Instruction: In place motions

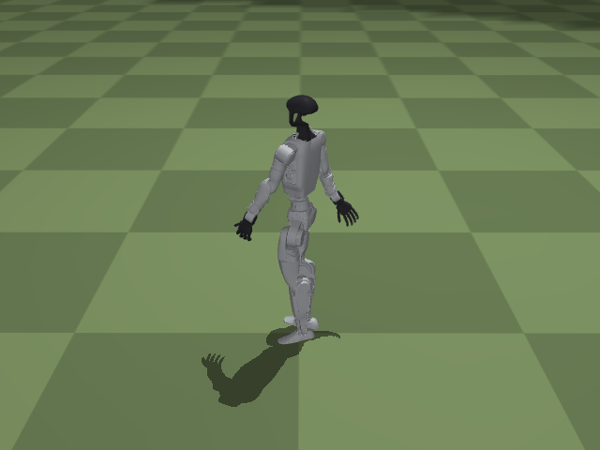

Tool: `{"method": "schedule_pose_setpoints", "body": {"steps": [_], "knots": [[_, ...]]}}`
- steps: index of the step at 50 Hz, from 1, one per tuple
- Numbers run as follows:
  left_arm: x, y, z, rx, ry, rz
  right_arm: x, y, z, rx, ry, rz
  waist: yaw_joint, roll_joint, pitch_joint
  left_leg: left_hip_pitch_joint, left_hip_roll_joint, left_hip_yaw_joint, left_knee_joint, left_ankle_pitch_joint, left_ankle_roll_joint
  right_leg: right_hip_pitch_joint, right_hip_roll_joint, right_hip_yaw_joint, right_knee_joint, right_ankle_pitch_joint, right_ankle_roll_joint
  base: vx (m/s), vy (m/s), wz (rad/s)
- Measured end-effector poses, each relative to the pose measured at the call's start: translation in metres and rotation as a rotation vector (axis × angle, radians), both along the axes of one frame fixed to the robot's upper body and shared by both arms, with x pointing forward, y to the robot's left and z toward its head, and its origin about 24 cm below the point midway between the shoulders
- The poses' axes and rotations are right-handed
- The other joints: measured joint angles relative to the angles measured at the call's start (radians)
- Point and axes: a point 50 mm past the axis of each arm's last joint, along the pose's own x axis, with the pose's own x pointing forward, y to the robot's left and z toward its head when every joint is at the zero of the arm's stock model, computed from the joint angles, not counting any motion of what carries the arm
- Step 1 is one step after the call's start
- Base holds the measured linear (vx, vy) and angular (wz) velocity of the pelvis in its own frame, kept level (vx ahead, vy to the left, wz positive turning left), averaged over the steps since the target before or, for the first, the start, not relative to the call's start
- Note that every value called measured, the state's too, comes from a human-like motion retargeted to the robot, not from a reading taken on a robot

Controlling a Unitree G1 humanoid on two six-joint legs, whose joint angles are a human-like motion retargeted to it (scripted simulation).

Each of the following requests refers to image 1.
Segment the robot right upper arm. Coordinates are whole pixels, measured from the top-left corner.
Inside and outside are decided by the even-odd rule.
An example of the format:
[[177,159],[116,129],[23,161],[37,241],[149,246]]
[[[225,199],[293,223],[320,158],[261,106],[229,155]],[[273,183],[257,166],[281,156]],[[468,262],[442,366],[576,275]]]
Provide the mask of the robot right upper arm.
[[328,156],[327,156],[327,150],[326,150],[326,144],[325,144],[326,134],[322,130],[316,130],[316,129],[312,129],[312,130],[317,131],[322,139],[321,162],[320,162],[320,170],[319,170],[319,176],[322,176],[322,175],[326,174],[329,170]]

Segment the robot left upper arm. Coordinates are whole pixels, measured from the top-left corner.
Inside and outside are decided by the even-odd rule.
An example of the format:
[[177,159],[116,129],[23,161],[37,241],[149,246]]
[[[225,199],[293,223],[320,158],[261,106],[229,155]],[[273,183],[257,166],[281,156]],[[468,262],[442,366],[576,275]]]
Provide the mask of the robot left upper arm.
[[288,165],[293,162],[297,150],[298,148],[290,142],[282,144],[277,148],[274,154],[274,161],[269,172],[270,178],[266,178],[262,181],[270,185],[270,194],[273,194],[278,189],[278,185]]

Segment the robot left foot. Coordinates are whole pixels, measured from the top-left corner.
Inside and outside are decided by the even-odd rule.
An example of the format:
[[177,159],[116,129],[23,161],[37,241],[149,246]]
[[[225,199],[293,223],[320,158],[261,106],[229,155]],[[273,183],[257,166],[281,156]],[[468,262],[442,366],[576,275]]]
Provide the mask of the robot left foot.
[[[302,330],[300,330],[300,332],[302,334]],[[277,342],[279,344],[290,344],[290,343],[299,342],[301,340],[311,339],[311,338],[315,337],[314,332],[310,328],[307,328],[307,333],[305,335],[302,334],[302,336],[300,336],[298,334],[299,334],[299,332],[297,333],[297,330],[295,330],[285,337],[280,337],[277,340]]]

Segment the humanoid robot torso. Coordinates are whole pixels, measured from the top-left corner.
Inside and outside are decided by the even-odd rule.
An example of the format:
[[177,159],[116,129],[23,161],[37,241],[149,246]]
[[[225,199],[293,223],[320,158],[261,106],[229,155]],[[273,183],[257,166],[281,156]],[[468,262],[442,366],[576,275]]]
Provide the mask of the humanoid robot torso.
[[291,135],[283,143],[292,143],[298,148],[293,162],[288,165],[282,177],[284,192],[291,195],[289,200],[292,201],[288,211],[289,226],[293,219],[299,220],[302,221],[305,231],[312,225],[314,219],[314,207],[308,200],[308,194],[314,191],[317,184],[322,151],[321,136],[317,131],[312,130],[312,127],[310,128],[310,131],[317,136],[314,139],[308,142],[296,139],[299,133],[295,132],[295,135]]

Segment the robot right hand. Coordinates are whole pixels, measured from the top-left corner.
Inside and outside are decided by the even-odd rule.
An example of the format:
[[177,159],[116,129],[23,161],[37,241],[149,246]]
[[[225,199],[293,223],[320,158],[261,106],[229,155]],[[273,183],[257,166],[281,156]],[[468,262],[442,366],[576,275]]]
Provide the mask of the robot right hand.
[[[339,195],[339,197],[341,199],[339,201],[337,201],[337,202],[333,202],[332,200],[331,201],[334,203],[334,205],[337,206],[337,219],[338,219],[338,222],[341,221],[340,220],[340,214],[341,214],[344,217],[345,221],[346,221],[347,227],[349,226],[348,219],[350,220],[351,225],[353,225],[353,220],[354,220],[354,223],[356,222],[356,219],[355,219],[355,216],[354,216],[353,212],[355,213],[356,218],[359,219],[359,216],[358,216],[357,212],[353,209],[353,207],[348,202],[343,201],[344,197],[342,196],[342,194],[339,191],[337,191],[337,194]],[[351,216],[349,215],[349,213],[352,216],[353,220],[352,220]],[[348,219],[346,218],[345,215],[347,215]]]

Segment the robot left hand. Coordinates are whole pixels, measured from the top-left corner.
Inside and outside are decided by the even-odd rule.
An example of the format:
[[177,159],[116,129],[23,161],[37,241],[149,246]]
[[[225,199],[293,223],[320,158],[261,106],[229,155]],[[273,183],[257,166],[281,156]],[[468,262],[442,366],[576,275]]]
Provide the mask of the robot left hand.
[[[247,213],[247,212],[246,212]],[[246,214],[245,214],[246,215]],[[257,216],[253,219],[252,223],[250,223],[249,221],[247,221],[245,219],[245,216],[243,217],[243,220],[240,221],[240,223],[236,223],[234,224],[234,227],[238,227],[238,230],[236,232],[236,234],[240,233],[240,237],[243,237],[244,240],[248,240],[250,241],[252,238],[250,238],[250,235],[252,233],[252,225],[254,225],[255,221],[257,219]]]

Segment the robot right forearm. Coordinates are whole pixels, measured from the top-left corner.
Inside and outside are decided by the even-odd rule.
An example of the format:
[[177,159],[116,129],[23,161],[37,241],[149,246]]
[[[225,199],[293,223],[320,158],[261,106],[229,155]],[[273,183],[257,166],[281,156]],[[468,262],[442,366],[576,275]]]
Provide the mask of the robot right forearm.
[[325,188],[325,194],[329,196],[333,202],[339,201],[341,198],[338,195],[338,190],[336,189],[333,181],[333,173],[330,167],[326,174],[320,176],[320,180],[322,182],[322,186]]

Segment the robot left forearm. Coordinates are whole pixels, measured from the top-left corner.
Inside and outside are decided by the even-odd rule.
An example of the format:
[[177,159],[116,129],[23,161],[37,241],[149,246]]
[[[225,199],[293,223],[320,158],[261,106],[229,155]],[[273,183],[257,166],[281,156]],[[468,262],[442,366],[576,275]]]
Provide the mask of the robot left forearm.
[[270,192],[271,187],[268,183],[260,183],[259,189],[252,201],[252,204],[250,204],[247,208],[247,213],[245,215],[245,219],[247,221],[252,223],[253,219],[262,211],[264,205],[270,201]]

